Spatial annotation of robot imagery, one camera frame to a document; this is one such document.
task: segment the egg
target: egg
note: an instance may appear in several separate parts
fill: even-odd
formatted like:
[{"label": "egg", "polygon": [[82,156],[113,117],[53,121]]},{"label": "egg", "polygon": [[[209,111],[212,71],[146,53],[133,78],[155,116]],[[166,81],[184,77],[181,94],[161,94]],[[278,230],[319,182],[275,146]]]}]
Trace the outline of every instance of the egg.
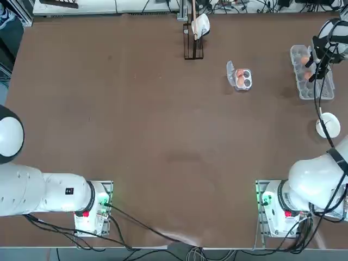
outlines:
[{"label": "egg", "polygon": [[244,70],[243,69],[238,69],[236,72],[235,72],[235,75],[237,75],[237,78],[239,78],[240,76],[242,76],[244,73]]},{"label": "egg", "polygon": [[243,76],[238,78],[237,85],[239,87],[243,87],[243,85],[244,85],[244,78],[243,78]]},{"label": "egg", "polygon": [[304,79],[306,79],[306,80],[309,80],[311,76],[312,76],[311,72],[305,72],[303,75]]},{"label": "egg", "polygon": [[306,64],[309,62],[309,57],[308,56],[302,56],[301,57],[301,63],[302,64]]}]

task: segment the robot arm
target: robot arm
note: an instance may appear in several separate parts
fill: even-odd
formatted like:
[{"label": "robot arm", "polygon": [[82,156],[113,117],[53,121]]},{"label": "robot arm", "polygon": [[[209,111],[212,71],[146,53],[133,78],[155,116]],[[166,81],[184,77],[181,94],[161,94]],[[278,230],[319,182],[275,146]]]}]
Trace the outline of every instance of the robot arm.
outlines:
[{"label": "robot arm", "polygon": [[[348,136],[336,146],[336,150],[348,160]],[[310,160],[299,160],[290,169],[289,179],[270,181],[260,201],[264,207],[270,235],[285,237],[301,220],[301,213],[321,213],[328,205],[340,180],[343,170],[327,153]],[[336,193],[325,215],[348,221],[348,176]]]},{"label": "robot arm", "polygon": [[340,12],[340,18],[328,20],[320,29],[318,36],[312,38],[312,53],[306,67],[316,63],[317,79],[323,79],[328,72],[329,63],[338,64],[348,59],[348,5]]},{"label": "robot arm", "polygon": [[110,199],[104,185],[71,173],[42,173],[10,163],[23,144],[22,122],[0,105],[0,216],[74,212],[76,229],[101,235],[109,212],[103,203]]}]

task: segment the table surface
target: table surface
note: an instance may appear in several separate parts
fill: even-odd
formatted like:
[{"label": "table surface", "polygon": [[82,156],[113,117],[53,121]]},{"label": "table surface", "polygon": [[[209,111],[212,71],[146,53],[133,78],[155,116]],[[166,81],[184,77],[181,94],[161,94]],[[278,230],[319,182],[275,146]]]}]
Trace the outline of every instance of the table surface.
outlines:
[{"label": "table surface", "polygon": [[[210,16],[197,61],[183,59],[173,15],[37,22],[25,30],[7,100],[26,131],[15,162],[113,180],[115,205],[188,243],[252,248],[255,180],[285,179],[294,162],[328,149],[315,133],[313,102],[299,99],[289,51],[331,16]],[[229,86],[228,60],[252,71],[249,92]],[[334,66],[335,99],[323,103],[341,122],[336,144],[348,129],[347,69]],[[128,244],[169,243],[113,215]],[[72,213],[38,216],[73,227]],[[22,217],[2,217],[0,230],[1,246],[72,246]],[[326,248],[347,248],[347,223],[319,231]]]}]

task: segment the clear plastic egg carton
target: clear plastic egg carton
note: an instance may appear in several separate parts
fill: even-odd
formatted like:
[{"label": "clear plastic egg carton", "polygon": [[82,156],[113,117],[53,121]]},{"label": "clear plastic egg carton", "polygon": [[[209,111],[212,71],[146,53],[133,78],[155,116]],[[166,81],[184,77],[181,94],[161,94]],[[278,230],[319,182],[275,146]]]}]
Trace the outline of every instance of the clear plastic egg carton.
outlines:
[{"label": "clear plastic egg carton", "polygon": [[[305,45],[294,45],[290,50],[291,63],[294,66],[294,72],[296,76],[297,89],[299,90],[299,97],[302,100],[313,100],[314,99],[314,81],[309,82],[305,79],[305,73],[310,71],[312,74],[315,73],[315,63],[309,68],[306,68],[304,64],[301,63],[301,58],[303,56],[310,57],[311,49]],[[324,87],[322,89],[321,99],[322,100],[332,100],[334,98],[334,83],[332,78],[331,68],[325,77]],[[315,94],[319,98],[320,89],[322,85],[322,80],[316,81]]]},{"label": "clear plastic egg carton", "polygon": [[[242,71],[242,81],[243,84],[240,84],[238,82],[237,72]],[[227,71],[227,79],[231,86],[233,86],[237,91],[248,91],[252,86],[252,78],[251,78],[251,71],[249,69],[238,69],[236,70],[232,64],[231,61],[228,61],[226,64],[226,71]]]}]

